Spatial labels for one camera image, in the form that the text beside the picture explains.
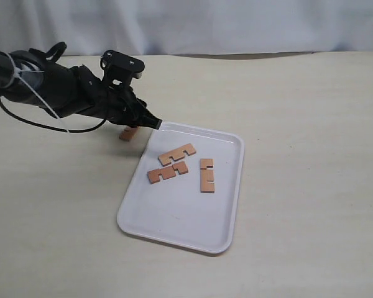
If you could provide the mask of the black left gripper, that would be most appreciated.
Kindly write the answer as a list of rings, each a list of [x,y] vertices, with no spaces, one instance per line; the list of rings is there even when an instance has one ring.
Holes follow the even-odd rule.
[[[154,116],[147,103],[130,86],[115,86],[96,77],[85,65],[70,68],[76,83],[75,98],[68,114],[106,119],[112,124],[148,127],[158,130],[162,120]]]

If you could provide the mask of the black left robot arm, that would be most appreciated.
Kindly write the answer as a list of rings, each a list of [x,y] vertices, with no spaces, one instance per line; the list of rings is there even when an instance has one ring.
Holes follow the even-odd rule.
[[[66,48],[65,42],[58,42],[47,52],[34,48],[0,51],[0,107],[5,113],[32,123],[9,111],[2,98],[39,107],[58,120],[77,114],[99,119],[102,124],[160,128],[161,119],[131,87],[131,81],[140,78],[145,69],[143,61],[107,50],[100,59],[104,75],[98,78],[85,65],[67,68],[58,64]]]

